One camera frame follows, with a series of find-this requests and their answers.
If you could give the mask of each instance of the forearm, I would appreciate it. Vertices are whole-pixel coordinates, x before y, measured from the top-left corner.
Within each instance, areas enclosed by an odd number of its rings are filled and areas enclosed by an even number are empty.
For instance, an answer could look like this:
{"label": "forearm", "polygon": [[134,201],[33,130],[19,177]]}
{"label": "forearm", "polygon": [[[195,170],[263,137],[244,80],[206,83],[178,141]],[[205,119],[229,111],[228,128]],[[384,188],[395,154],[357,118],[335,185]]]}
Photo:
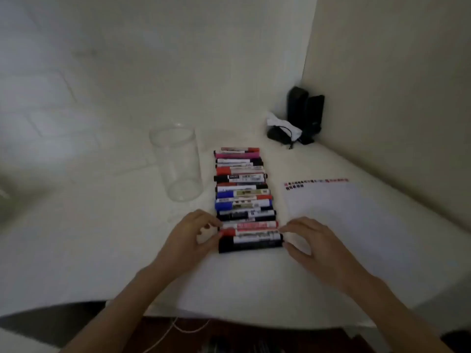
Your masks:
{"label": "forearm", "polygon": [[374,321],[395,353],[451,353],[428,325],[412,313],[374,276],[349,288],[350,296]]}
{"label": "forearm", "polygon": [[162,271],[151,267],[140,270],[61,353],[121,352],[145,310],[170,282]]}

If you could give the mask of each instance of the white tissue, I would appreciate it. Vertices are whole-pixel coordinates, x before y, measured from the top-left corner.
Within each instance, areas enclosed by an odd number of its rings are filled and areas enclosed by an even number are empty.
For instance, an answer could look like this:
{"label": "white tissue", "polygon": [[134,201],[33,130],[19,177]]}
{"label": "white tissue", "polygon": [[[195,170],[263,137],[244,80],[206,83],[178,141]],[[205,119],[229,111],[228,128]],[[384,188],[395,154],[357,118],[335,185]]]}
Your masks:
{"label": "white tissue", "polygon": [[291,136],[291,141],[294,142],[301,136],[302,130],[297,128],[296,126],[291,125],[286,120],[281,120],[277,118],[273,113],[269,112],[267,114],[267,125],[268,126],[284,126],[281,128],[286,135]]}

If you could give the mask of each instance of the white desk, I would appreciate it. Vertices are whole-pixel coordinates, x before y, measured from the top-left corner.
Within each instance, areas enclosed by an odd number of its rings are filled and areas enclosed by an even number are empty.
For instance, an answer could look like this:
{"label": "white desk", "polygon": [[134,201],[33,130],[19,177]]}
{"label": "white desk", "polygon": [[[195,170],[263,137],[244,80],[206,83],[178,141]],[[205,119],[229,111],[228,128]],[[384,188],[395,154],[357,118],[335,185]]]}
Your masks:
{"label": "white desk", "polygon": [[[319,144],[297,144],[289,151],[262,133],[240,136],[215,129],[198,131],[198,141],[205,190],[192,202],[171,202],[154,166],[56,193],[0,234],[0,315],[113,298],[155,257],[185,213],[213,211],[212,150],[221,146],[262,148],[281,223],[288,219],[281,183],[306,178],[348,177],[401,218],[422,244],[416,278],[421,289],[410,292],[406,282],[392,287],[408,306],[428,301],[471,272],[471,236]],[[284,249],[212,254],[156,303],[270,327],[326,328],[366,319],[350,299],[320,284]]]}

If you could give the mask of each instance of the right hand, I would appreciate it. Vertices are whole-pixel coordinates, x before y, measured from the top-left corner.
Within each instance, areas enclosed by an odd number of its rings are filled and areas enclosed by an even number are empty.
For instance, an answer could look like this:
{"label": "right hand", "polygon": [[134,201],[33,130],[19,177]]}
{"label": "right hand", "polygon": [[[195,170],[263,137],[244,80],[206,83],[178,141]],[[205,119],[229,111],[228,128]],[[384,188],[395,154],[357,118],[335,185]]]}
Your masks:
{"label": "right hand", "polygon": [[299,234],[308,242],[311,255],[304,254],[290,243],[285,242],[283,246],[294,260],[325,284],[349,295],[350,290],[372,278],[333,231],[317,220],[307,217],[292,219],[279,231]]}

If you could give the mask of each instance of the hand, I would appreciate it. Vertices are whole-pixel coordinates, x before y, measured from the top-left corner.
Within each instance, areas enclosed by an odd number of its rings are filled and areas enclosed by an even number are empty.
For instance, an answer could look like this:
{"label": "hand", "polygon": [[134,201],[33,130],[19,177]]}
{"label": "hand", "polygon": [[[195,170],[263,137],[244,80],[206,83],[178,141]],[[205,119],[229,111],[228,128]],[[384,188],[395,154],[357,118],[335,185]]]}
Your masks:
{"label": "hand", "polygon": [[220,235],[217,234],[202,244],[196,242],[201,229],[222,226],[213,215],[197,209],[188,213],[170,233],[150,267],[162,272],[170,281],[195,267],[213,249],[218,247]]}
{"label": "hand", "polygon": [[333,231],[315,219],[293,219],[279,231],[293,232],[306,239],[311,247],[311,255],[304,254],[290,243],[285,242],[283,246],[294,260],[314,273],[322,282],[348,295],[353,287],[358,287],[372,277]]}

